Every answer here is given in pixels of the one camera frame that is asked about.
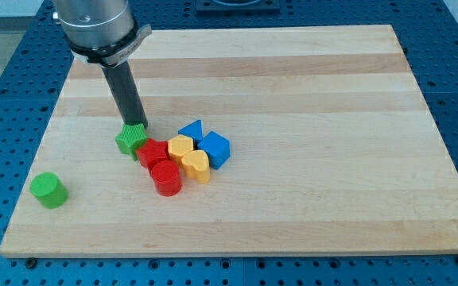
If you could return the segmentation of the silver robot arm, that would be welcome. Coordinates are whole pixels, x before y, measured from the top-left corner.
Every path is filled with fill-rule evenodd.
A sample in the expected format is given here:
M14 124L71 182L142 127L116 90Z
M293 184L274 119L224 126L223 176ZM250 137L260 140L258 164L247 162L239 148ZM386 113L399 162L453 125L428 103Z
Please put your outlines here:
M74 56L104 68L126 62L150 25L140 26L129 0L53 0L53 20L64 30Z

